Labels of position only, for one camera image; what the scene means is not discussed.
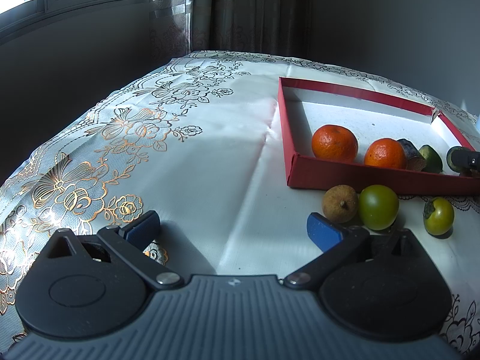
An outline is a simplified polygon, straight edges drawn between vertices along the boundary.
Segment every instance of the tablecloth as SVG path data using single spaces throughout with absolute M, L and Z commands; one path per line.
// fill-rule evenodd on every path
M 60 227 L 93 234 L 156 210 L 163 234 L 145 253 L 186 278 L 193 273 L 282 278 L 320 255 L 305 223 L 311 212 L 321 212 L 324 192 L 286 186 L 280 76 L 432 104 L 480 149 L 474 116 L 379 76 L 244 52 L 193 52 L 174 59 L 88 110 L 33 152 L 0 188 L 0 352 L 26 334 L 15 293 Z M 442 336 L 466 353 L 480 338 L 480 201 L 449 197 L 454 232 L 436 239 L 423 228 L 427 198 L 401 196 L 399 218 L 452 290 Z M 126 302 L 130 291 L 135 289 L 125 288 Z

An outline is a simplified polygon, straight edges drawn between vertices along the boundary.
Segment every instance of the gray gripper base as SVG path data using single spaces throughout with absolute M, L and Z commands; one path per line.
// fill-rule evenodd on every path
M 128 302 L 128 291 L 125 292 Z M 6 360 L 455 360 L 440 337 L 406 343 L 364 339 L 332 322 L 315 295 L 275 276 L 194 276 L 160 291 L 117 332 L 88 341 L 29 334 Z

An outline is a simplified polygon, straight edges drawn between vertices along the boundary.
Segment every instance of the gray wall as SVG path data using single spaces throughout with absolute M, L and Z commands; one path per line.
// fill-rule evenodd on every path
M 480 112 L 480 0 L 314 0 L 311 59 Z
M 146 1 L 98 7 L 0 46 L 0 184 L 40 144 L 151 70 Z

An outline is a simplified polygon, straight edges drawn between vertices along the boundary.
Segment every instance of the orange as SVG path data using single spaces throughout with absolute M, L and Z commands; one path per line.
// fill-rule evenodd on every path
M 345 127 L 326 124 L 311 138 L 311 150 L 323 160 L 352 162 L 359 151 L 355 135 Z
M 400 142 L 391 138 L 382 138 L 370 145 L 363 163 L 372 167 L 405 169 L 407 158 Z

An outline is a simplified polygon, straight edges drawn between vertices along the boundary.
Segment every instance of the green tomato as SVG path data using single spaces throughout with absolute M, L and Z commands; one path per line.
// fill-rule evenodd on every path
M 434 236 L 445 234 L 453 225 L 455 211 L 445 198 L 433 198 L 423 208 L 423 225 Z
M 398 197 L 385 185 L 370 185 L 358 198 L 358 214 L 371 230 L 384 230 L 392 226 L 398 214 Z

